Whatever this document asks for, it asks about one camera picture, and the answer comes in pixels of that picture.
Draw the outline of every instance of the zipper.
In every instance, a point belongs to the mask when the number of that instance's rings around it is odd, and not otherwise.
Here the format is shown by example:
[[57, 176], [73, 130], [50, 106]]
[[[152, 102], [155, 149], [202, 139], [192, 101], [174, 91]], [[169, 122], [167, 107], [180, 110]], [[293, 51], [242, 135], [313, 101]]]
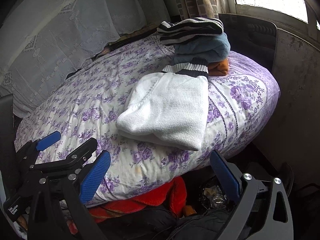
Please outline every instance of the zipper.
[[194, 220], [198, 220], [198, 219], [200, 219], [200, 218], [203, 218], [203, 217], [205, 217], [206, 215], [202, 215], [201, 217], [197, 217], [197, 218], [192, 218], [192, 219], [184, 222], [181, 226], [177, 227], [174, 231], [172, 231], [171, 234], [168, 236], [168, 238], [167, 238], [166, 240], [169, 240], [171, 237], [173, 237], [174, 234], [175, 234], [179, 229], [183, 228], [183, 227], [184, 227], [186, 224], [188, 224], [189, 222], [194, 221]]

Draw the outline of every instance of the white embroidered fabric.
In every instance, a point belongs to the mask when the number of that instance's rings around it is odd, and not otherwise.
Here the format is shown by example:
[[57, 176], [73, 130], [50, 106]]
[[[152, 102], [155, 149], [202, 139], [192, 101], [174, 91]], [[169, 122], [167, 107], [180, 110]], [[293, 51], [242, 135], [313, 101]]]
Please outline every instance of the white embroidered fabric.
[[108, 42], [167, 19], [163, 0], [23, 0], [0, 29], [0, 95], [28, 117]]

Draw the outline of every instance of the blue folded garment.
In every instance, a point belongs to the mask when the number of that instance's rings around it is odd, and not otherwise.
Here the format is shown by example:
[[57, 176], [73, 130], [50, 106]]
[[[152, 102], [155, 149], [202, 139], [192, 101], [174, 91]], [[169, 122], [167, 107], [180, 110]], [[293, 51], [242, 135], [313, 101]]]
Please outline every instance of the blue folded garment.
[[230, 43], [227, 35], [201, 36], [186, 44], [174, 46], [173, 64], [190, 62], [194, 57], [206, 59], [207, 62], [218, 62], [228, 57]]

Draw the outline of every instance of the blue rubber pad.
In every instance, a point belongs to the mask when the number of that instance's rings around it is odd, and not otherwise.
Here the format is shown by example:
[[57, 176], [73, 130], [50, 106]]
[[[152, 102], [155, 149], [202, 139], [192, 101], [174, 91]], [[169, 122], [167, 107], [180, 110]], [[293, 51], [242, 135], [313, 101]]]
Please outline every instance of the blue rubber pad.
[[110, 153], [102, 151], [100, 155], [102, 156], [99, 156], [99, 158], [94, 161], [93, 167], [81, 183], [79, 197], [82, 203], [93, 199], [94, 194], [110, 167]]
[[44, 151], [54, 143], [60, 141], [61, 139], [61, 133], [58, 131], [55, 131], [46, 137], [42, 138], [40, 141], [38, 141], [38, 144], [36, 146], [37, 151]]
[[233, 200], [235, 203], [240, 201], [240, 185], [228, 168], [226, 162], [223, 161], [216, 151], [210, 154], [210, 165], [217, 176], [222, 189], [227, 195], [227, 198]]

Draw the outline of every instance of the mattress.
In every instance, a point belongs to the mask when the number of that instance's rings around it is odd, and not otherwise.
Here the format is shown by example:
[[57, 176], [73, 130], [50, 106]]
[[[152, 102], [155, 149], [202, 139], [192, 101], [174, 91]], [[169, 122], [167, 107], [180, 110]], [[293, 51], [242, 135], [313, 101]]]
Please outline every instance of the mattress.
[[111, 167], [92, 201], [131, 198], [148, 192], [187, 171], [209, 165], [218, 149], [225, 158], [240, 152], [264, 127], [280, 94], [276, 80], [253, 60], [231, 51], [229, 73], [209, 77], [209, 109], [200, 151], [179, 150], [118, 135], [115, 121], [135, 83], [171, 63], [173, 48], [152, 35], [125, 45], [76, 73], [33, 114], [24, 119], [15, 141], [18, 150], [28, 140], [61, 132], [61, 140], [39, 154], [36, 163], [62, 160], [93, 137], [97, 151], [111, 154]]

